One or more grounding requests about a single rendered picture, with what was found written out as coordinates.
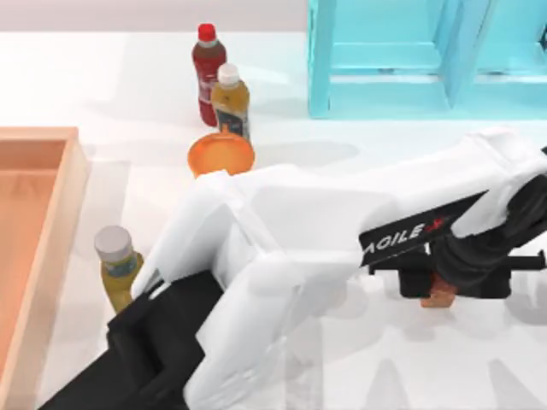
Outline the orange cup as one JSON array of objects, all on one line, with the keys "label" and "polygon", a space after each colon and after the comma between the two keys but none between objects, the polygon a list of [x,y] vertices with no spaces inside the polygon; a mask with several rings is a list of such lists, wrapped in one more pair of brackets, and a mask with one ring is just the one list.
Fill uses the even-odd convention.
[{"label": "orange cup", "polygon": [[215,132],[199,138],[188,150],[188,166],[195,178],[226,171],[230,175],[248,172],[255,162],[251,143],[231,132]]}]

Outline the light blue rack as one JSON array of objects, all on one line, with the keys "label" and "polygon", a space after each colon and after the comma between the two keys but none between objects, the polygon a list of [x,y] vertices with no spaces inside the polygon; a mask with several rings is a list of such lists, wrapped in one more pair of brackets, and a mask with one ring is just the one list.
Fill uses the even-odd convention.
[{"label": "light blue rack", "polygon": [[308,0],[325,119],[547,120],[547,0]]}]

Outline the shallow salmon-coloured box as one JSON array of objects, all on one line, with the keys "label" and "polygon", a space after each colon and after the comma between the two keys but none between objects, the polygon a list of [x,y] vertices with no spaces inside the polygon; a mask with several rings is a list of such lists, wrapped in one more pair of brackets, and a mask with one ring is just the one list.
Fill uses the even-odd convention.
[{"label": "shallow salmon-coloured box", "polygon": [[0,126],[0,410],[33,410],[88,171],[77,128]]}]

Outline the amber bottle with white cap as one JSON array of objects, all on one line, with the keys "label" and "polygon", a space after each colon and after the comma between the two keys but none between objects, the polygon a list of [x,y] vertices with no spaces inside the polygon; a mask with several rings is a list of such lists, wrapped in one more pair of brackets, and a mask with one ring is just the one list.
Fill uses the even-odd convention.
[{"label": "amber bottle with white cap", "polygon": [[231,133],[250,141],[249,106],[250,92],[240,78],[238,68],[231,63],[222,64],[217,73],[218,80],[211,91],[211,102],[217,124]]}]

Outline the small orange-brown block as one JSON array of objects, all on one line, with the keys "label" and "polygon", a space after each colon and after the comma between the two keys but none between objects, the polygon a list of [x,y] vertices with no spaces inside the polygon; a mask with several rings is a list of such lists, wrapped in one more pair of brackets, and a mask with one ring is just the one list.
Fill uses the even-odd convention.
[{"label": "small orange-brown block", "polygon": [[429,297],[421,299],[421,306],[423,308],[450,308],[455,298],[456,288],[435,272],[432,275]]}]

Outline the red bottle with red cap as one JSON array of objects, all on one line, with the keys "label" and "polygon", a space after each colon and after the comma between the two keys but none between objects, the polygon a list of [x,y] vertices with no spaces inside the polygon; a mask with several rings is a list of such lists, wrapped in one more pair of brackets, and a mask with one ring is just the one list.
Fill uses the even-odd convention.
[{"label": "red bottle with red cap", "polygon": [[202,121],[217,127],[211,92],[218,81],[218,69],[226,62],[226,48],[218,39],[215,25],[201,23],[197,27],[197,42],[191,53],[197,74],[198,106]]}]

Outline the yellow bottle with grey cap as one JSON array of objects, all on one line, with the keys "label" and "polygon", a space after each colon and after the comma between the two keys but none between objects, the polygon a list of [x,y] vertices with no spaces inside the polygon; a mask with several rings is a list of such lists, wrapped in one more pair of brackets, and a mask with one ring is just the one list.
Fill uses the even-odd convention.
[{"label": "yellow bottle with grey cap", "polygon": [[144,258],[134,249],[130,233],[119,225],[103,227],[95,235],[94,247],[103,287],[115,313],[119,313],[132,302],[132,283]]}]

